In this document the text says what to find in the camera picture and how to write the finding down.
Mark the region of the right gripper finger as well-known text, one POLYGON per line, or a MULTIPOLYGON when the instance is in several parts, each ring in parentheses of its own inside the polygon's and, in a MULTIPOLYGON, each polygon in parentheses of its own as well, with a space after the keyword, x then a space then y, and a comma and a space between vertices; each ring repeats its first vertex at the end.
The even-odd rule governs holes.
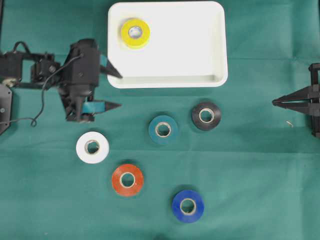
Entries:
POLYGON ((289 109, 299 113, 309 113, 313 107, 313 104, 308 102, 273 102, 272 104, 275 107, 289 109))
POLYGON ((309 93, 312 91, 312 86, 306 86, 302 89, 299 89, 293 93, 288 95, 284 95, 277 99, 274 99, 272 103, 285 103, 285 102, 294 102, 294 101, 302 101, 302 100, 309 100, 311 97, 309 93))

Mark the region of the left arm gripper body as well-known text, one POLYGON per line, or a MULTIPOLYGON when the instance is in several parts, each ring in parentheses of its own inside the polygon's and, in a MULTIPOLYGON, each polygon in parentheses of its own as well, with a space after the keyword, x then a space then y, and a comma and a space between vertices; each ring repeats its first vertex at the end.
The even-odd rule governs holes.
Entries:
POLYGON ((71 98, 63 88, 63 70, 78 57, 74 57, 63 65, 58 62, 41 59, 31 67, 31 82, 40 86, 42 91, 51 87, 58 90, 59 97, 65 110, 66 120, 70 122, 93 122, 94 114, 84 114, 84 103, 94 100, 94 93, 87 97, 71 98))

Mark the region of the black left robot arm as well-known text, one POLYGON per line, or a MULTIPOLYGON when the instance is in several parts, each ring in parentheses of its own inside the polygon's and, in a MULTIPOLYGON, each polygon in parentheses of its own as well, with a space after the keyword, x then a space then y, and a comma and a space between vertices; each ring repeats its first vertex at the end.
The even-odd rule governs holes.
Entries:
POLYGON ((57 88, 69 122, 89 123, 95 115, 120 107, 120 104, 95 100, 100 75, 122 79, 122 75, 107 60, 101 63, 101 52, 92 38, 70 45, 64 64, 53 53, 32 53, 24 41, 15 43, 11 51, 0 55, 0 78, 4 84, 42 92, 57 88))

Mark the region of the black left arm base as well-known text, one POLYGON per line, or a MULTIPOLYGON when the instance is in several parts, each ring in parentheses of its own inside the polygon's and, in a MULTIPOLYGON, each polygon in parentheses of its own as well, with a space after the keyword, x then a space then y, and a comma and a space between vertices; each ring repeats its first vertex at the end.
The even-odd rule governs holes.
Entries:
POLYGON ((0 85, 0 135, 10 127, 12 91, 6 86, 0 85))

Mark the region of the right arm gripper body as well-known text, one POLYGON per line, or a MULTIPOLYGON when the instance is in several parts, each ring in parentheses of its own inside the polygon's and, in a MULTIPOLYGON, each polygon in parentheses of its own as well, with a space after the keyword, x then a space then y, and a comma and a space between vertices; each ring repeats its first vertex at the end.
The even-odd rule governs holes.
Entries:
MULTIPOLYGON (((308 70, 310 72, 310 82, 311 85, 319 85, 319 72, 320 72, 320 64, 319 63, 312 63, 308 70)), ((312 98, 310 101, 312 104, 319 104, 320 103, 320 97, 312 98)), ((312 135, 316 138, 320 137, 320 117, 319 116, 311 116, 311 132, 312 135)))

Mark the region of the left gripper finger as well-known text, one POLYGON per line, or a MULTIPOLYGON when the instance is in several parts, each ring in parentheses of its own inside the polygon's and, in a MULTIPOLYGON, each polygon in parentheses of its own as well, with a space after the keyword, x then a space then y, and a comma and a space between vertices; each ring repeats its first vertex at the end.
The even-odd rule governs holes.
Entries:
POLYGON ((100 49, 98 49, 98 75, 112 76, 118 79, 123 78, 120 72, 100 49))
POLYGON ((108 101, 86 101, 83 104, 83 113, 95 115, 119 108, 121 106, 122 105, 119 103, 108 101))

